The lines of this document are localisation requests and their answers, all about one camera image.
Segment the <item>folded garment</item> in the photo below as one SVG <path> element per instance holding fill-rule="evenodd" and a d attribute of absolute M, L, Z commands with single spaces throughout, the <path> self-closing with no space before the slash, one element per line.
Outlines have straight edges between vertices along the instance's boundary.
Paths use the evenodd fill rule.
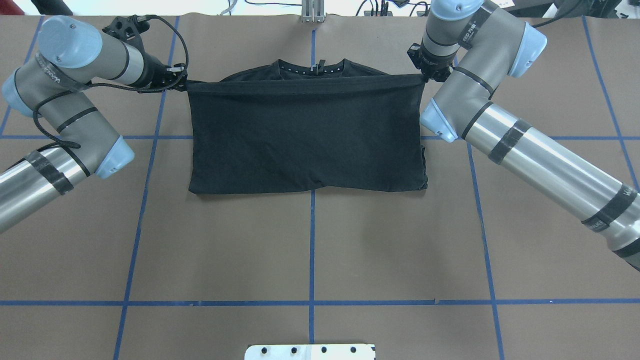
<path fill-rule="evenodd" d="M 426 188 L 420 74 L 347 59 L 278 60 L 218 83 L 188 81 L 193 193 Z"/>

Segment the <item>red object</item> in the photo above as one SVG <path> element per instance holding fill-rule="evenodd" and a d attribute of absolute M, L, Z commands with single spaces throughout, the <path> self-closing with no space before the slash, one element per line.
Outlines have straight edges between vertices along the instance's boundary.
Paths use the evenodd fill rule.
<path fill-rule="evenodd" d="M 0 15 L 24 15 L 13 0 L 0 0 Z"/>

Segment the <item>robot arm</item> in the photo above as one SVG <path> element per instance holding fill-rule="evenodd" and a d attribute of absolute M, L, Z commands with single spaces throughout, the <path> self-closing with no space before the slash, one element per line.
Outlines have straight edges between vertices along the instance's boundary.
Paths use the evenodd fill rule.
<path fill-rule="evenodd" d="M 90 84 L 96 77 L 139 92 L 184 83 L 186 66 L 178 74 L 144 52 L 140 32 L 147 20 L 116 18 L 104 33 L 66 16 L 42 24 L 40 52 L 5 81 L 3 95 L 23 115 L 43 116 L 60 139 L 52 137 L 56 146 L 33 151 L 0 174 L 0 233 L 91 174 L 104 179 L 133 160 L 131 148 L 82 91 L 97 86 Z"/>
<path fill-rule="evenodd" d="M 547 39 L 491 1 L 433 0 L 421 45 L 408 51 L 425 78 L 444 84 L 420 123 L 448 142 L 458 135 L 607 239 L 640 271 L 640 199 L 623 184 L 490 101 L 521 76 Z M 460 47 L 468 51 L 459 66 Z"/>

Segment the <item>blue joint cap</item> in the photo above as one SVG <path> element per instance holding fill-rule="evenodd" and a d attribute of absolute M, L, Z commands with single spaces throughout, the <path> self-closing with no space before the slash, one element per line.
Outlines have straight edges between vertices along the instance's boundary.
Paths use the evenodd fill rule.
<path fill-rule="evenodd" d="M 55 66 L 77 69 L 98 57 L 102 36 L 86 22 L 56 15 L 42 24 L 38 44 L 42 55 Z"/>
<path fill-rule="evenodd" d="M 420 123 L 446 142 L 453 142 L 458 138 L 456 130 L 451 127 L 451 124 L 444 117 L 442 110 L 440 110 L 433 98 L 431 98 L 429 105 L 420 115 Z"/>
<path fill-rule="evenodd" d="M 95 174 L 99 177 L 106 179 L 112 174 L 118 172 L 121 168 L 124 168 L 126 164 L 130 163 L 135 157 L 133 150 L 129 147 L 122 135 L 113 144 L 111 150 L 107 156 L 102 160 L 102 163 L 95 171 Z"/>
<path fill-rule="evenodd" d="M 545 46 L 547 46 L 547 37 L 526 22 L 520 48 L 518 48 L 516 60 L 509 70 L 509 75 L 514 78 L 522 76 L 540 56 Z"/>
<path fill-rule="evenodd" d="M 4 84 L 2 84 L 2 96 L 12 109 L 18 110 L 26 117 L 33 117 L 33 110 L 24 103 L 20 94 L 18 94 L 18 89 L 15 87 L 15 73 L 17 71 L 18 70 L 16 69 Z"/>
<path fill-rule="evenodd" d="M 484 0 L 433 0 L 430 12 L 438 18 L 447 21 L 456 21 L 473 15 Z"/>

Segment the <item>black band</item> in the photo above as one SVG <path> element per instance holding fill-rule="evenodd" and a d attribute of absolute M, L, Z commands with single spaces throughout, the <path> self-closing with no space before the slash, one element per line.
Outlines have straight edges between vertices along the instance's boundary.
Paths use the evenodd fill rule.
<path fill-rule="evenodd" d="M 475 81 L 476 83 L 479 83 L 480 86 L 485 88 L 486 91 L 489 92 L 489 96 L 493 96 L 493 93 L 495 92 L 495 90 L 491 87 L 491 85 L 489 85 L 485 80 L 480 78 L 478 75 L 475 75 L 473 72 L 459 66 L 456 66 L 453 70 L 470 77 L 473 81 Z"/>
<path fill-rule="evenodd" d="M 613 250 L 613 252 L 621 258 L 628 258 L 629 256 L 636 255 L 640 252 L 640 239 L 636 239 L 634 242 L 622 249 Z"/>
<path fill-rule="evenodd" d="M 480 115 L 482 115 L 484 113 L 484 111 L 491 105 L 493 105 L 493 103 L 491 101 L 487 101 L 487 103 L 484 104 L 483 107 L 480 108 L 480 110 L 478 110 L 478 112 L 471 119 L 471 122 L 469 122 L 469 124 L 467 125 L 465 130 L 462 132 L 462 139 L 463 140 L 465 139 L 465 137 L 467 137 L 467 133 L 469 132 L 469 130 L 471 130 L 471 127 L 476 123 L 476 121 L 478 120 Z"/>
<path fill-rule="evenodd" d="M 120 71 L 120 73 L 119 73 L 118 75 L 116 75 L 114 78 L 107 79 L 107 80 L 115 80 L 115 79 L 119 78 L 119 77 L 120 77 L 120 76 L 122 76 L 122 75 L 127 71 L 127 69 L 129 68 L 129 49 L 127 49 L 127 46 L 126 46 L 123 42 L 121 42 L 121 43 L 122 43 L 122 46 L 124 46 L 124 53 L 125 53 L 125 54 L 126 54 L 126 56 L 127 56 L 127 58 L 126 58 L 126 59 L 125 59 L 125 61 L 124 61 L 124 67 L 122 68 L 122 71 Z"/>
<path fill-rule="evenodd" d="M 42 71 L 44 71 L 44 73 L 47 74 L 54 83 L 59 84 L 63 88 L 73 92 L 81 92 L 89 89 L 89 86 L 86 84 L 78 83 L 76 80 L 68 77 L 62 70 L 60 70 L 51 61 L 47 60 L 47 58 L 42 56 L 39 52 L 36 53 L 35 59 Z"/>
<path fill-rule="evenodd" d="M 24 157 L 40 175 L 42 175 L 53 187 L 60 193 L 65 195 L 74 189 L 69 179 L 49 162 L 47 158 L 42 156 L 38 151 L 32 151 L 31 154 Z"/>
<path fill-rule="evenodd" d="M 636 199 L 638 192 L 627 184 L 622 184 L 614 196 L 600 211 L 582 223 L 594 233 L 607 229 Z"/>
<path fill-rule="evenodd" d="M 69 154 L 69 156 L 71 156 L 71 158 L 78 164 L 78 166 L 82 169 L 82 172 L 84 172 L 84 174 L 87 177 L 91 176 L 91 173 L 89 172 L 89 169 L 87 169 L 86 166 L 84 165 L 84 163 L 80 160 L 80 158 L 78 158 L 78 155 L 76 155 L 73 151 L 71 151 L 71 149 L 69 149 L 66 146 L 63 146 L 62 149 L 64 151 L 66 151 L 67 154 Z"/>
<path fill-rule="evenodd" d="M 531 124 L 518 119 L 513 126 L 504 134 L 500 141 L 495 144 L 495 147 L 489 152 L 489 160 L 500 165 L 505 156 L 513 149 L 513 147 L 520 141 L 524 133 L 531 128 Z"/>
<path fill-rule="evenodd" d="M 458 43 L 460 46 L 469 50 L 472 48 L 471 41 L 473 41 L 474 37 L 476 37 L 477 32 L 480 30 L 484 22 L 489 19 L 489 16 L 493 14 L 495 9 L 498 8 L 493 1 L 485 1 L 480 9 L 478 9 L 474 15 L 471 17 L 465 28 L 460 33 L 458 37 Z"/>
<path fill-rule="evenodd" d="M 94 111 L 98 111 L 97 108 L 92 107 L 92 108 L 88 108 L 85 109 L 83 111 L 80 111 L 79 113 L 75 114 L 74 116 L 70 117 L 67 121 L 63 122 L 62 124 L 60 124 L 60 126 L 58 126 L 56 128 L 56 131 L 58 132 L 58 134 L 60 134 L 60 132 L 62 132 L 67 126 L 73 124 L 74 122 L 76 122 L 77 119 L 80 119 L 81 117 L 85 116 L 86 114 L 92 113 Z"/>
<path fill-rule="evenodd" d="M 446 47 L 446 46 L 453 46 L 453 45 L 456 45 L 456 44 L 457 44 L 457 42 L 455 42 L 455 43 L 453 43 L 453 44 L 443 44 L 443 43 L 441 43 L 441 42 L 437 42 L 436 40 L 433 40 L 433 38 L 431 37 L 431 35 L 429 35 L 429 33 L 428 33 L 428 32 L 425 32 L 425 34 L 427 34 L 427 37 L 429 38 L 429 40 L 431 40 L 431 42 L 432 42 L 432 43 L 434 43 L 434 44 L 436 44 L 436 45 L 440 45 L 440 46 L 445 46 L 445 47 Z"/>

